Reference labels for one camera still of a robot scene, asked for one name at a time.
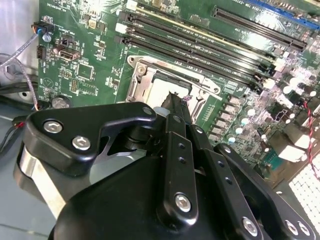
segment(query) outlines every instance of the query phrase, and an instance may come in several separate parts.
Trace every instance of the mounting hole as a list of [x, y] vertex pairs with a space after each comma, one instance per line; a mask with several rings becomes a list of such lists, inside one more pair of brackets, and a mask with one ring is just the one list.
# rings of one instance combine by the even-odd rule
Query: mounting hole
[[186, 149], [185, 145], [183, 145], [182, 143], [179, 143], [179, 148]]
[[143, 107], [143, 111], [144, 111], [146, 114], [148, 114], [148, 115], [152, 115], [151, 109], [148, 108], [148, 107], [146, 107], [146, 106]]
[[129, 63], [133, 64], [135, 62], [135, 59], [131, 56], [129, 57]]
[[228, 184], [232, 185], [232, 181], [231, 181], [231, 179], [230, 179], [230, 178], [225, 177], [225, 178], [224, 178], [224, 180], [225, 180]]
[[186, 164], [187, 163], [187, 161], [182, 156], [179, 157], [179, 162], [182, 163], [182, 164]]
[[225, 167], [225, 165], [224, 165], [224, 163], [223, 163], [222, 161], [218, 161], [218, 164], [219, 164], [219, 166], [222, 167], [222, 168]]

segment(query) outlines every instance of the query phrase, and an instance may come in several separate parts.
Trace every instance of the motherboard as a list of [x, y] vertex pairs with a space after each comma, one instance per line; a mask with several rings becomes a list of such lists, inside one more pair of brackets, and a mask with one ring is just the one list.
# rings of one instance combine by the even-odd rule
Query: motherboard
[[[168, 93], [271, 182], [307, 159], [320, 110], [317, 0], [41, 0], [38, 95], [53, 108]], [[312, 142], [318, 142], [314, 118]]]

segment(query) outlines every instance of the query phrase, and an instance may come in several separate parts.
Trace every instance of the blue slot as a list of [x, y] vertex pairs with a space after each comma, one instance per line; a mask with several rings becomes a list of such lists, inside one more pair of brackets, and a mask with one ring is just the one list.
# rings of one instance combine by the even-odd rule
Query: blue slot
[[310, 29], [314, 29], [314, 30], [319, 30], [320, 29], [320, 26], [311, 22], [311, 21], [308, 21], [308, 20], [305, 20], [305, 19], [299, 19], [299, 18], [296, 18], [292, 13], [290, 12], [287, 12], [287, 11], [284, 11], [282, 9], [279, 9], [279, 8], [276, 8], [274, 6], [271, 6], [263, 1], [259, 1], [259, 0], [245, 0], [246, 2], [248, 3], [251, 3], [251, 4], [254, 4], [254, 5], [257, 5], [257, 6], [260, 6], [262, 8], [265, 8], [265, 9], [268, 9], [272, 12], [275, 12], [276, 14], [279, 14], [287, 19], [290, 19], [300, 25], [303, 25], [303, 26], [306, 26]]

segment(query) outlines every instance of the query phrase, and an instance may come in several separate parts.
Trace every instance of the pcie slot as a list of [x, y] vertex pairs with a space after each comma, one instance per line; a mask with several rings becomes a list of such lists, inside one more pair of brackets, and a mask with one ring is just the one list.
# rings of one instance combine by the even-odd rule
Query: pcie slot
[[241, 79], [241, 78], [239, 78], [239, 77], [237, 77], [235, 75], [231, 75], [231, 74], [229, 74], [229, 73], [227, 73], [225, 71], [216, 69], [216, 68], [214, 68], [212, 66], [206, 65], [206, 64], [198, 62], [198, 61], [195, 61], [195, 60], [190, 59], [188, 57], [185, 57], [185, 56], [183, 56], [183, 55], [181, 55], [179, 53], [164, 49], [162, 47], [153, 45], [153, 44], [151, 44], [149, 42], [145, 42], [145, 41], [142, 41], [140, 39], [136, 39], [136, 38], [133, 38], [133, 37], [115, 36], [114, 41], [119, 43], [119, 44], [133, 45], [133, 46], [136, 46], [136, 47], [149, 49], [149, 50], [154, 51], [156, 53], [159, 53], [161, 55], [175, 58], [176, 60], [179, 60], [179, 61], [181, 61], [183, 63], [186, 63], [186, 64], [188, 64], [188, 65], [190, 65], [192, 67], [201, 69], [201, 70], [203, 70], [205, 72], [209, 72], [209, 73], [214, 74], [214, 75], [219, 76], [219, 77], [227, 78], [227, 79], [229, 79], [229, 80], [231, 80], [233, 82], [237, 82], [237, 83], [243, 84], [243, 85], [245, 85], [245, 86], [247, 86], [249, 88], [257, 86], [257, 84], [255, 82], [253, 82], [253, 81], [247, 81], [247, 80]]
[[199, 47], [202, 48], [209, 48], [210, 50], [214, 50], [217, 52], [220, 52], [226, 56], [232, 57], [237, 59], [237, 61], [239, 62], [243, 62], [244, 64], [248, 64], [252, 67], [262, 67], [262, 68], [266, 68], [267, 66], [260, 64], [260, 62], [256, 59], [250, 58], [248, 56], [242, 55], [240, 53], [234, 52], [232, 50], [223, 48], [221, 46], [218, 45], [214, 45], [210, 42], [207, 41], [203, 41], [195, 36], [192, 35], [188, 35], [186, 33], [183, 33], [181, 31], [178, 31], [177, 29], [173, 28], [173, 27], [169, 27], [166, 26], [164, 24], [161, 24], [157, 21], [151, 20], [149, 18], [140, 16], [140, 15], [136, 15], [136, 14], [132, 14], [132, 13], [125, 13], [125, 12], [120, 12], [119, 14], [119, 19], [123, 20], [123, 21], [129, 21], [133, 24], [143, 24], [143, 25], [148, 25], [150, 27], [162, 30], [164, 32], [170, 33], [172, 35], [175, 35], [179, 38], [182, 38], [185, 41], [190, 41], [193, 42], [194, 44], [198, 45]]
[[303, 19], [303, 18], [298, 18], [298, 17], [295, 17], [295, 15], [293, 15], [292, 13], [290, 12], [287, 12], [287, 11], [284, 11], [280, 8], [277, 8], [275, 6], [272, 6], [272, 5], [269, 5], [261, 0], [244, 0], [245, 2], [247, 3], [251, 3], [253, 5], [257, 5], [259, 7], [262, 7], [264, 9], [267, 9], [267, 10], [270, 10], [274, 13], [277, 13], [279, 14], [280, 16], [283, 16], [287, 19], [290, 19], [292, 20], [293, 22], [296, 22], [297, 24], [300, 24], [302, 26], [305, 26], [305, 27], [308, 27], [310, 29], [314, 29], [314, 30], [319, 30], [320, 29], [320, 26], [311, 22], [311, 21], [308, 21], [306, 19]]
[[146, 31], [146, 30], [138, 28], [138, 27], [132, 28], [131, 29], [131, 34], [140, 35], [142, 37], [147, 37], [147, 38], [159, 41], [159, 42], [161, 42], [163, 44], [175, 47], [177, 49], [185, 51], [186, 53], [188, 53], [188, 54], [190, 54], [192, 56], [195, 56], [197, 58], [203, 58], [204, 60], [206, 60], [208, 62], [212, 62], [215, 65], [218, 65], [218, 66], [221, 66], [221, 67], [225, 67], [225, 68], [230, 68], [234, 72], [237, 72], [237, 74], [244, 74], [244, 75], [247, 75], [248, 77], [251, 77], [251, 78], [256, 74], [255, 71], [243, 68], [243, 67], [235, 65], [235, 64], [231, 64], [231, 63], [229, 63], [227, 61], [224, 61], [222, 59], [219, 59], [217, 57], [211, 56], [209, 54], [206, 54], [204, 52], [198, 51], [196, 49], [192, 49], [189, 46], [186, 46], [186, 45], [183, 45], [181, 43], [169, 40], [166, 37], [157, 35], [157, 34], [155, 34], [153, 32], [149, 32], [149, 31]]
[[216, 7], [214, 10], [213, 17], [225, 23], [240, 27], [246, 28], [247, 30], [264, 36], [267, 39], [270, 39], [276, 43], [284, 45], [289, 48], [294, 48], [299, 51], [305, 50], [307, 44], [298, 39], [292, 38], [270, 28], [267, 28], [261, 24], [258, 24], [254, 21], [245, 19], [241, 16], [235, 15], [233, 13], [227, 12], [221, 8]]
[[271, 62], [271, 63], [275, 62], [275, 60], [274, 60], [275, 57], [268, 54], [267, 52], [265, 52], [263, 50], [253, 48], [252, 46], [249, 46], [243, 42], [236, 41], [236, 40], [231, 39], [227, 36], [221, 35], [220, 33], [215, 32], [211, 29], [203, 28], [203, 26], [194, 24], [194, 22], [190, 22], [185, 19], [183, 20], [183, 23], [178, 22], [176, 20], [175, 16], [172, 16], [172, 15], [163, 16], [162, 15], [163, 12], [154, 13], [153, 12], [154, 9], [148, 10], [148, 8], [150, 8], [150, 6], [139, 3], [138, 6], [135, 6], [134, 8], [131, 8], [131, 9], [139, 11], [143, 14], [148, 15], [148, 16], [160, 19], [160, 20], [165, 21], [167, 23], [173, 24], [175, 26], [178, 26], [179, 28], [190, 31], [193, 34], [201, 35], [201, 36], [206, 37], [208, 39], [223, 43], [226, 46], [236, 48], [238, 50], [250, 53], [254, 56], [258, 56], [259, 58], [267, 60], [268, 62]]

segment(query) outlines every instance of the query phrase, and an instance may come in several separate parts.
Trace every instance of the red wire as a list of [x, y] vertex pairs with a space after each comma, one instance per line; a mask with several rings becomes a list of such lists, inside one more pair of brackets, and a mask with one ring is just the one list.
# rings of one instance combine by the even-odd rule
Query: red wire
[[317, 169], [315, 167], [315, 165], [313, 164], [313, 160], [314, 160], [314, 156], [312, 155], [312, 135], [314, 133], [314, 130], [313, 130], [313, 126], [312, 126], [312, 122], [313, 122], [313, 116], [312, 116], [312, 111], [311, 109], [308, 107], [307, 105], [307, 102], [305, 101], [303, 103], [305, 109], [307, 109], [308, 111], [308, 117], [309, 117], [309, 121], [308, 121], [308, 127], [309, 127], [309, 146], [308, 146], [308, 149], [307, 149], [307, 158], [308, 158], [308, 162], [309, 164], [311, 165], [311, 168], [314, 172], [314, 176], [320, 181], [320, 177], [317, 173]]

